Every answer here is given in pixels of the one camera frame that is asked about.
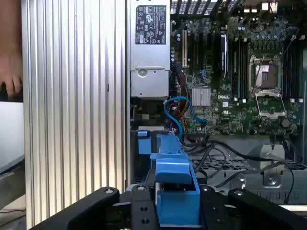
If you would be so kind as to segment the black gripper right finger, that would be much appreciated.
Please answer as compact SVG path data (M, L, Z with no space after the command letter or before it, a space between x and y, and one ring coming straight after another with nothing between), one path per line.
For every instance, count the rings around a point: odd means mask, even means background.
M227 195L202 185L200 218L204 230L305 230L307 219L245 189Z

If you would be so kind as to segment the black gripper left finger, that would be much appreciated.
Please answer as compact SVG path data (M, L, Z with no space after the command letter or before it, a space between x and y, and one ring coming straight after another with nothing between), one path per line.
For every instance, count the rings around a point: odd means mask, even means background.
M157 230L159 223L149 187L135 185L123 193L103 187L35 225L35 230Z

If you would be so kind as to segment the person's hand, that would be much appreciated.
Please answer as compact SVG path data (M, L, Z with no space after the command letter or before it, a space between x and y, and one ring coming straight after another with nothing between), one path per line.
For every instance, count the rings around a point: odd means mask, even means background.
M22 56L17 50L0 51L0 84L3 83L9 99L23 87Z

